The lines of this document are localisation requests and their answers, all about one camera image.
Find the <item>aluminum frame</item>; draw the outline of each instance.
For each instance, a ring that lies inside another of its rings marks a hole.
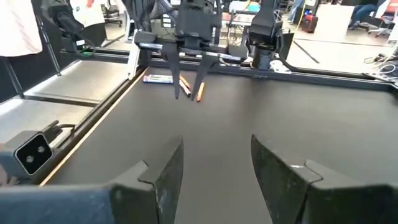
[[[64,57],[73,57],[80,60],[95,60],[101,62],[128,63],[129,51],[96,49],[96,52],[90,56],[78,55],[71,52],[61,52]],[[141,50],[141,54],[147,56],[148,52]],[[180,69],[188,71],[197,71],[200,58],[180,56]],[[163,60],[159,53],[151,54],[151,58],[141,57],[139,65],[145,67],[169,68],[167,61]],[[381,82],[373,80],[361,74],[332,72],[326,70],[311,70],[300,68],[299,71],[291,73],[279,73],[273,71],[255,70],[250,68],[249,63],[243,63],[241,66],[220,65],[210,69],[212,75],[232,75],[250,78],[265,78],[270,80],[280,80],[288,82],[309,83],[318,85],[340,86],[345,88],[359,88],[367,90],[380,90],[396,92],[398,86],[395,83]]]
[[[137,66],[136,73],[140,74],[144,72],[146,67]],[[58,143],[54,150],[56,151],[53,155],[53,159],[46,163],[31,179],[21,182],[21,184],[34,184],[39,185],[50,173],[56,168],[59,163],[62,162],[68,153],[89,133],[92,127],[101,119],[101,117],[112,107],[112,105],[123,95],[123,93],[134,83],[139,77],[136,75],[133,79],[125,79],[124,82],[110,93],[100,104],[92,109],[88,115],[77,124],[75,129],[71,133],[63,138]]]

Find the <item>black table surface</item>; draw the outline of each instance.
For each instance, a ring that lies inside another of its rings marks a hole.
[[[147,73],[170,75],[150,68]],[[192,72],[182,72],[191,82]],[[368,183],[395,182],[396,99],[380,91],[209,75],[202,102],[139,81],[48,184],[107,182],[182,134],[176,223],[271,223],[252,168],[251,134]]]

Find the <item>cable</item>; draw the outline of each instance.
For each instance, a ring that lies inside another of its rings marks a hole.
[[[144,28],[144,24],[142,22],[144,20],[145,12],[149,10],[150,6],[151,6],[151,4],[148,4],[146,9],[139,16],[138,24],[141,25],[142,28]],[[167,9],[164,12],[160,12],[159,14],[150,16],[149,20],[151,21],[151,20],[158,18],[159,16],[164,15],[164,14],[170,14],[171,12],[176,11],[176,10],[178,10],[176,7],[172,7],[170,9]]]
[[[385,57],[384,60],[383,60],[381,63],[377,64],[377,65],[376,65],[375,67],[373,67],[373,68],[379,68],[381,65],[384,65],[384,64],[385,64],[386,62],[388,62],[390,59],[396,57],[396,56],[394,55],[394,52],[396,51],[397,48],[398,48],[398,41],[397,41],[396,44],[394,45],[394,51],[393,51],[389,56]]]
[[[386,59],[386,57],[387,57],[387,56],[385,56],[384,54],[379,54],[379,55],[376,56],[376,57],[368,57],[368,58],[365,58],[365,59],[363,60],[363,63],[369,64],[369,63],[381,62],[381,61],[383,61],[384,59]]]
[[[274,11],[274,15],[276,16],[276,18],[278,18],[279,21],[282,21],[282,16],[280,16],[279,14],[280,14],[280,9]]]
[[[162,12],[165,12],[172,7],[173,5],[171,5],[168,0],[157,0],[155,2],[154,10],[150,13],[150,17],[153,17],[153,14],[158,14],[158,12],[156,12],[156,9],[160,9]],[[175,24],[177,22],[178,11],[172,11],[168,15],[172,22]]]
[[[160,35],[160,36],[158,36],[158,37],[160,37],[160,38],[162,38],[162,37],[165,37],[166,35],[169,35],[169,36],[175,36],[175,34],[172,34],[170,31],[168,31],[167,30],[167,28],[165,28],[164,27],[164,31],[166,31],[166,34],[163,34],[163,35]]]
[[[381,70],[385,69],[385,68],[388,67],[388,66],[392,66],[392,70],[390,70],[390,71],[388,71],[388,72],[382,72],[382,71],[381,71]],[[395,70],[396,70],[396,66],[395,66],[395,65],[393,65],[393,64],[388,64],[388,65],[383,65],[383,66],[379,69],[379,73],[380,73],[380,74],[388,74],[388,73],[394,72]]]
[[[237,29],[239,29],[239,31],[240,31],[242,34],[243,34],[243,31],[244,31],[244,28],[243,28],[242,26],[240,26],[240,25],[235,25],[235,26],[234,26],[234,41],[233,41],[233,45],[241,44],[242,41],[243,41],[243,37],[241,37],[240,40],[238,39],[238,37],[236,37]]]
[[[222,59],[220,59],[220,63],[225,66],[229,66],[229,67],[237,67],[237,65],[228,64],[228,63],[224,62]]]
[[[243,11],[245,11],[249,6],[250,6],[250,3],[252,2],[252,0],[250,0],[249,1],[249,3],[247,4],[247,6],[242,10],[242,11],[240,11],[240,12],[238,12],[238,13],[236,13],[233,17],[231,17],[231,19],[229,20],[229,24],[228,24],[228,26],[227,26],[227,31],[226,31],[226,43],[227,44],[229,44],[229,29],[230,29],[230,27],[231,27],[231,25],[232,25],[232,22],[234,21],[234,19],[238,16],[238,15],[240,15]]]

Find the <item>office chair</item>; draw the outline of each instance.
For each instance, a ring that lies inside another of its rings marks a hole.
[[[108,0],[108,6],[105,4],[101,4],[102,13],[104,15],[105,24],[119,24],[119,27],[122,27],[122,20],[119,19],[119,9],[117,6],[111,5],[111,0]]]
[[[373,32],[376,33],[376,37],[380,35],[391,34],[390,25],[394,23],[394,19],[397,17],[398,7],[397,6],[388,6],[386,12],[380,18],[382,21],[377,29],[369,30],[368,34]]]

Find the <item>floor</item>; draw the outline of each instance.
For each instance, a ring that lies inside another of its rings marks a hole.
[[[129,44],[125,44],[123,39],[117,40],[124,34],[123,27],[107,24],[106,29],[109,40],[105,44],[116,40],[107,48],[129,49]],[[360,73],[369,67],[363,63],[365,58],[392,52],[392,47],[385,45],[386,38],[370,37],[364,30],[347,33],[343,44],[319,39],[319,35],[315,39],[300,29],[295,37],[287,60],[296,67]],[[77,62],[65,69],[61,77],[54,76],[44,81],[29,90],[27,95],[98,103],[126,78],[125,71],[124,64]],[[56,119],[61,123],[78,124],[91,110],[84,106],[11,99],[0,105],[0,142],[6,142],[23,130],[40,130]]]

